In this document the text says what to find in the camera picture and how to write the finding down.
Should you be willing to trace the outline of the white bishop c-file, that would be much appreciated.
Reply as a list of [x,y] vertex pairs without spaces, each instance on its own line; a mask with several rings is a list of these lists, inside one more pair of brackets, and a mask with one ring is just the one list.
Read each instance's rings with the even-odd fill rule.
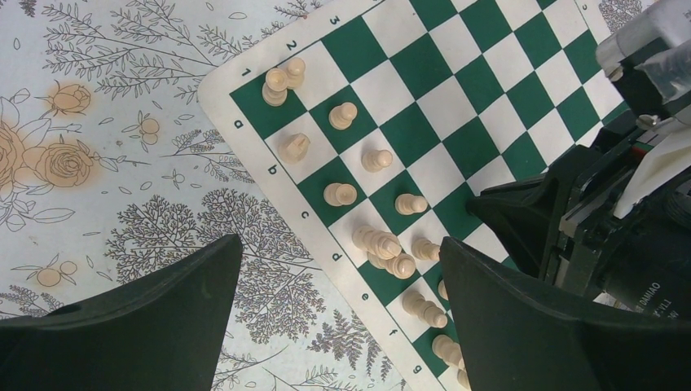
[[340,207],[353,204],[358,198],[358,192],[351,184],[335,182],[325,187],[323,197],[327,204]]

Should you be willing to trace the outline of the floral patterned tablecloth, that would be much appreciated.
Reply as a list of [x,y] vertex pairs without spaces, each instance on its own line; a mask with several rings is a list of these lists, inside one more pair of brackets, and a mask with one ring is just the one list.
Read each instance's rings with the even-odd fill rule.
[[[330,2],[2,2],[2,318],[235,233],[243,265],[212,389],[414,390],[199,101],[209,73]],[[594,2],[605,37],[647,7]]]

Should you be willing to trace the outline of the white pawn c-file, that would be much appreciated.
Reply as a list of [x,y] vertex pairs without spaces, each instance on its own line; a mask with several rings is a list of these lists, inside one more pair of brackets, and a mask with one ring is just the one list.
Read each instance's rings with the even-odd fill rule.
[[376,173],[390,167],[393,160],[393,154],[389,150],[371,150],[363,155],[361,163],[366,171]]

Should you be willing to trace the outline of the white rook a-file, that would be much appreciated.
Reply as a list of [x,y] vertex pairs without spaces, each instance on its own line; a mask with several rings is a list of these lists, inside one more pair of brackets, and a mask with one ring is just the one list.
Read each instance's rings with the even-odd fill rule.
[[280,68],[270,69],[262,86],[262,98],[272,107],[281,106],[288,97],[288,75]]

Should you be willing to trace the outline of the white bishop f-file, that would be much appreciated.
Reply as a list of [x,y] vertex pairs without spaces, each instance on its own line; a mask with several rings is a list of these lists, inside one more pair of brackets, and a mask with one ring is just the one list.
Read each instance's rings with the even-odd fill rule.
[[405,292],[402,295],[402,305],[408,314],[416,316],[430,327],[444,328],[448,324],[446,312],[433,301],[426,300],[418,291]]

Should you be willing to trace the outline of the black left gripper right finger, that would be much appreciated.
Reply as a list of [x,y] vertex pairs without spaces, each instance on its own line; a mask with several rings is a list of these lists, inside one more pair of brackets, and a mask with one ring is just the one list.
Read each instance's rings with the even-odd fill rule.
[[587,300],[452,237],[440,262],[472,389],[689,389],[688,321]]

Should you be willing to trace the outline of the white pawn b-file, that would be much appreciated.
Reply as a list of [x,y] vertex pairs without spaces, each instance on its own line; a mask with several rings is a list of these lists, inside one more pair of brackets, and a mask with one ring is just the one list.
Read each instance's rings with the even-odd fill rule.
[[345,130],[352,125],[353,120],[358,115],[358,108],[351,102],[345,102],[334,107],[329,115],[328,121],[331,127],[336,130]]

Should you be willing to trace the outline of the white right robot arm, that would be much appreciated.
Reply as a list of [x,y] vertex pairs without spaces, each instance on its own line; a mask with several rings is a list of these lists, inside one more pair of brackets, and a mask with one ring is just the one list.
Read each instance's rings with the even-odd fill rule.
[[530,277],[689,319],[689,2],[656,2],[595,56],[627,110],[546,173],[488,188],[466,208]]

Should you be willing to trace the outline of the white pawn a-file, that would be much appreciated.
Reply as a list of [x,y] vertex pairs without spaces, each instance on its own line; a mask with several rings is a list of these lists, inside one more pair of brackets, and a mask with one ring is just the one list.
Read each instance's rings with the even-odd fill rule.
[[293,57],[285,64],[285,72],[288,78],[287,87],[295,90],[301,87],[305,80],[306,63],[302,58]]

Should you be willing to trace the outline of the white pawn d-file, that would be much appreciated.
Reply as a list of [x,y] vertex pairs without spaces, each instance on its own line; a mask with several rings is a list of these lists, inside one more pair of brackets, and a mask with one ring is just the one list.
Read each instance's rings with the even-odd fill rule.
[[429,206],[428,201],[421,195],[401,194],[395,202],[394,207],[401,215],[412,215],[415,213],[423,213]]

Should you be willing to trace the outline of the green white chess board mat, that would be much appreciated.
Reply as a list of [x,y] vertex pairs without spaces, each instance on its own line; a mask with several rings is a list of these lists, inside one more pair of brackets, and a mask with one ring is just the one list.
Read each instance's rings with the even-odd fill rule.
[[[595,49],[608,34],[594,1],[334,1],[260,41],[207,75],[200,105],[267,199],[414,390],[458,390],[459,369],[432,351],[454,337],[408,314],[402,295],[438,295],[438,261],[416,258],[397,279],[377,269],[352,234],[372,226],[440,245],[452,236],[496,261],[508,254],[464,203],[480,191],[543,172],[576,143],[588,144],[623,110]],[[266,73],[306,63],[301,87],[272,107]],[[329,124],[345,102],[358,115],[345,130]],[[279,158],[293,134],[310,139],[296,164]],[[394,160],[376,173],[361,163],[371,150]],[[331,183],[357,200],[334,207]],[[401,215],[401,194],[423,196],[423,213]]]

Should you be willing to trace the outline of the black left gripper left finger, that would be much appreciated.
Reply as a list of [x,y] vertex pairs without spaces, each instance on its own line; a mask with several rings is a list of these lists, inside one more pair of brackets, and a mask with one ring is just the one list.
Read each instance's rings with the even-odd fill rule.
[[3,320],[2,389],[210,389],[242,250],[238,235],[224,235],[118,288]]

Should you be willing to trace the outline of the white knight g-file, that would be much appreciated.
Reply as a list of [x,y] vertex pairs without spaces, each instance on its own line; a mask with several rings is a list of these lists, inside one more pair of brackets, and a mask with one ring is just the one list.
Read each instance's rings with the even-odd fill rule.
[[443,334],[436,336],[432,343],[432,351],[449,367],[464,369],[464,359],[460,345],[449,336]]

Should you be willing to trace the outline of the white pawn e-file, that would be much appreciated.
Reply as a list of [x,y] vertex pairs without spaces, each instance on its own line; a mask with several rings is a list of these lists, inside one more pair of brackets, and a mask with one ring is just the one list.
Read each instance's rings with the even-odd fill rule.
[[440,246],[429,239],[419,238],[412,244],[412,256],[422,261],[439,261]]

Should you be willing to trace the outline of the white pawn f-file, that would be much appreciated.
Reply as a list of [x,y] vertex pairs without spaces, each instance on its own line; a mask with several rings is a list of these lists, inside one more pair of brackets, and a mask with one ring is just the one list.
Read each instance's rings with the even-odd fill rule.
[[445,301],[449,300],[447,290],[446,290],[446,285],[443,280],[440,281],[438,284],[438,295]]

